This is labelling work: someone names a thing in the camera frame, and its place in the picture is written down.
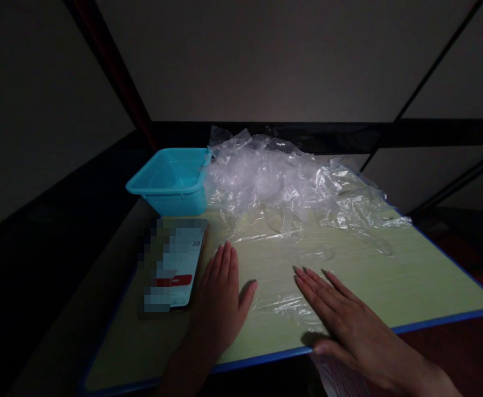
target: light green tabletop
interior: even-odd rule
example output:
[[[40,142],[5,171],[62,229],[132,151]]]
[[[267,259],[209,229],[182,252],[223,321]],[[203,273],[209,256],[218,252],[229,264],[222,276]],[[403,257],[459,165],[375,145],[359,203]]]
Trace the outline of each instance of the light green tabletop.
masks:
[[[297,290],[293,265],[333,271],[392,328],[483,309],[483,289],[411,226],[371,230],[392,248],[387,256],[338,229],[303,225],[294,237],[269,238],[275,233],[261,221],[248,230],[240,226],[243,231],[232,236],[217,212],[201,217],[209,222],[203,261],[231,237],[238,249],[240,287],[248,280],[259,282],[253,309],[220,363],[302,347],[306,331],[322,330]],[[255,235],[268,238],[251,240]],[[160,377],[185,333],[189,312],[137,318],[142,289],[138,273],[87,376],[87,391]]]

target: hand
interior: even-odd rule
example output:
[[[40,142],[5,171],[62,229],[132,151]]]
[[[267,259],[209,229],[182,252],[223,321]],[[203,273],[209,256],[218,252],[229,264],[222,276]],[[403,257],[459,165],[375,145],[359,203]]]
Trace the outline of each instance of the hand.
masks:
[[[238,253],[230,242],[220,246],[197,288],[189,336],[219,358],[242,329],[257,287],[253,282],[240,300]]]
[[[398,338],[376,314],[326,272],[295,269],[302,294],[336,340],[319,340],[313,352],[330,355],[375,384],[411,395],[460,395],[449,377]]]
[[[238,253],[230,242],[220,246],[197,286],[188,332],[170,358],[155,396],[193,396],[199,391],[242,329],[257,287],[253,282],[240,302]]]

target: turquoise bin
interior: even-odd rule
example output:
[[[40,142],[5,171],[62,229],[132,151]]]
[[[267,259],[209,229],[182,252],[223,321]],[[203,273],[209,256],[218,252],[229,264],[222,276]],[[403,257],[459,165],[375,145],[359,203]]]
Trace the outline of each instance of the turquoise bin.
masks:
[[[159,150],[126,184],[161,216],[200,215],[207,208],[203,181],[210,164],[207,148]]]

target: table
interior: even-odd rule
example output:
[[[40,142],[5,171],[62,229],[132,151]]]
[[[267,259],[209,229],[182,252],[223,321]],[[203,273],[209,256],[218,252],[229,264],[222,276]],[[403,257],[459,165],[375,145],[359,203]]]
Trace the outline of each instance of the table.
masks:
[[[151,218],[151,213],[146,216],[146,208],[143,216],[132,212],[137,223]],[[206,212],[202,217],[210,224],[203,251],[203,260],[208,261],[229,233],[217,213]],[[317,226],[303,228],[296,245],[279,238],[243,241],[248,235],[268,232],[265,222],[256,223],[250,232],[237,235],[241,241],[234,241],[240,260],[240,285],[255,278],[259,289],[242,331],[215,371],[310,351],[301,337],[308,330],[318,330],[320,324],[310,313],[300,314],[299,307],[307,306],[299,299],[291,267],[302,259],[314,260],[314,264],[336,273],[395,332],[483,315],[483,287],[414,227],[372,230],[393,248],[392,256],[380,254],[342,230]],[[321,255],[310,256],[313,252]],[[185,333],[188,312],[163,320],[138,320],[136,306],[141,289],[134,274],[82,380],[86,394],[113,395],[155,385]]]

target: plastic sheet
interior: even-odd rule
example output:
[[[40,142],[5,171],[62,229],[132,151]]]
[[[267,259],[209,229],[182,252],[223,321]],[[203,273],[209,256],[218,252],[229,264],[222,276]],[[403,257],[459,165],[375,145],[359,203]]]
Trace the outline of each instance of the plastic sheet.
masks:
[[[298,236],[303,224],[346,230],[385,255],[392,248],[371,228],[408,226],[410,219],[394,217],[386,196],[338,159],[320,162],[291,142],[267,135],[251,136],[212,127],[212,163],[205,189],[208,206],[219,210],[235,236],[265,220],[275,232],[251,240]]]

